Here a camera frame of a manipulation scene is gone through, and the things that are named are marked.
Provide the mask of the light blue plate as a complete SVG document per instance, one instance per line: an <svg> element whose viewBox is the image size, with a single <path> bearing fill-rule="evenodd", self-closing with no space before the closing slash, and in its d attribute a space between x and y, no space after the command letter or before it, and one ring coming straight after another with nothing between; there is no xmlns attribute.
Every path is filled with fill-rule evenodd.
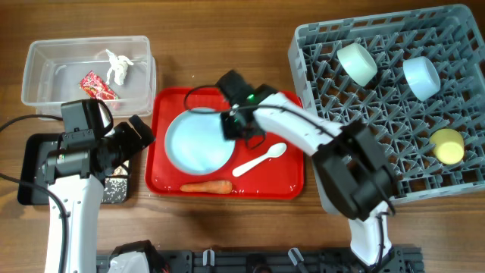
<svg viewBox="0 0 485 273"><path fill-rule="evenodd" d="M225 139L221 116L213 108L195 108L179 114L164 138L170 163L177 170L196 176L221 169L235 146L235 141Z"/></svg>

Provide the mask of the light blue bowl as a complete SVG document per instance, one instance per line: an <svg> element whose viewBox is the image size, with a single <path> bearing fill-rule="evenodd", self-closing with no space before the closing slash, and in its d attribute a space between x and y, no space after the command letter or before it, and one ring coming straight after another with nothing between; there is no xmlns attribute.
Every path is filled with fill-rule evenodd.
<svg viewBox="0 0 485 273"><path fill-rule="evenodd" d="M430 59L420 56L404 60L403 72L412 93L425 101L440 91L439 74Z"/></svg>

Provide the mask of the white plastic spoon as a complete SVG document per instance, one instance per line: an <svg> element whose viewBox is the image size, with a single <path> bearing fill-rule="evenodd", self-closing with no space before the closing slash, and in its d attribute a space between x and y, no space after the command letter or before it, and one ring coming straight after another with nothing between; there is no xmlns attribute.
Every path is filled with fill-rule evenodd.
<svg viewBox="0 0 485 273"><path fill-rule="evenodd" d="M250 171L256 165L262 163L264 160L280 157L282 154L285 153L286 149L287 145L285 143L276 143L272 145L264 155L254 158L253 160L234 168L232 171L232 175L234 177L240 177L247 171Z"/></svg>

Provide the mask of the red snack wrapper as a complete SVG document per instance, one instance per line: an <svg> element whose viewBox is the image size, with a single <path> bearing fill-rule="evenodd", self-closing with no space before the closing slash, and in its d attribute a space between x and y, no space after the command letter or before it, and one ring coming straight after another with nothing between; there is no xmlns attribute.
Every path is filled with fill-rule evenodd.
<svg viewBox="0 0 485 273"><path fill-rule="evenodd" d="M107 105L114 110L120 108L117 94L93 71L90 71L81 81L80 88L91 98L108 101Z"/></svg>

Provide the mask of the mint green bowl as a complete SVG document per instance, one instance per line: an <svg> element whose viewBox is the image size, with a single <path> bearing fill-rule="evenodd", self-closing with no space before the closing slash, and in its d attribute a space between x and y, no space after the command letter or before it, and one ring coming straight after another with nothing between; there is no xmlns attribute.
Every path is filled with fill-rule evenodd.
<svg viewBox="0 0 485 273"><path fill-rule="evenodd" d="M366 86L377 74L377 64L360 44L350 44L336 52L344 71L359 85Z"/></svg>

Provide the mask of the orange carrot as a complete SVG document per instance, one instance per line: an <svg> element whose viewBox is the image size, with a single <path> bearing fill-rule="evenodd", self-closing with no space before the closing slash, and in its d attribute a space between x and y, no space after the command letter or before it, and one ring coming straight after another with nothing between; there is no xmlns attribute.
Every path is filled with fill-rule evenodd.
<svg viewBox="0 0 485 273"><path fill-rule="evenodd" d="M185 193L213 193L229 194L233 190L233 185L228 180L213 180L201 183L184 184L180 190Z"/></svg>

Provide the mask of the white tissue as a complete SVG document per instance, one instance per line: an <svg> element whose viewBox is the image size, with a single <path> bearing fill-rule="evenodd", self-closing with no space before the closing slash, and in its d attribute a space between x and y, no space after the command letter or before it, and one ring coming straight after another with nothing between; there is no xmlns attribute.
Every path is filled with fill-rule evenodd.
<svg viewBox="0 0 485 273"><path fill-rule="evenodd" d="M106 49L105 52L108 55L108 61L110 67L107 72L106 84L109 85L111 82L111 74L114 73L114 82L118 86L124 85L124 79L127 76L127 70L129 66L133 66L133 62L124 55L116 55L110 50Z"/></svg>

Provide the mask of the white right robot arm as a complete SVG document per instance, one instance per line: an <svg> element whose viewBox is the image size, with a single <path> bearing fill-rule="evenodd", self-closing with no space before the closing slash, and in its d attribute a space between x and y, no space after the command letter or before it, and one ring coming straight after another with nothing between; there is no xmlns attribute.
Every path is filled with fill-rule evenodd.
<svg viewBox="0 0 485 273"><path fill-rule="evenodd" d="M382 268L392 248L386 218L396 212L390 197L397 177L371 130L313 115L271 86L252 87L235 70L215 86L230 105L221 112L224 136L272 133L310 156L321 197L349 220L351 251L370 269Z"/></svg>

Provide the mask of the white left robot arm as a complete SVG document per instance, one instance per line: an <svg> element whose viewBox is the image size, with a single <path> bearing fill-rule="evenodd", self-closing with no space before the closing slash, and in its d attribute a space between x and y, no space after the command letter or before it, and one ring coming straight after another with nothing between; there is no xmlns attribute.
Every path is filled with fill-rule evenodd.
<svg viewBox="0 0 485 273"><path fill-rule="evenodd" d="M98 99L61 105L60 146L42 165L49 198L47 272L94 272L97 221L105 179L155 140L138 115L105 124L108 106Z"/></svg>

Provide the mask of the yellow plastic cup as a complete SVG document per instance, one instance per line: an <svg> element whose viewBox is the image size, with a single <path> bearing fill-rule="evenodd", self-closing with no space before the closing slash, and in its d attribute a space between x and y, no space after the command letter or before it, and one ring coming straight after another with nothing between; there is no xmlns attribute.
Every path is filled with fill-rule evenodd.
<svg viewBox="0 0 485 273"><path fill-rule="evenodd" d="M430 137L434 144L433 154L443 164L454 165L465 156L465 143L462 135L453 129L440 129Z"/></svg>

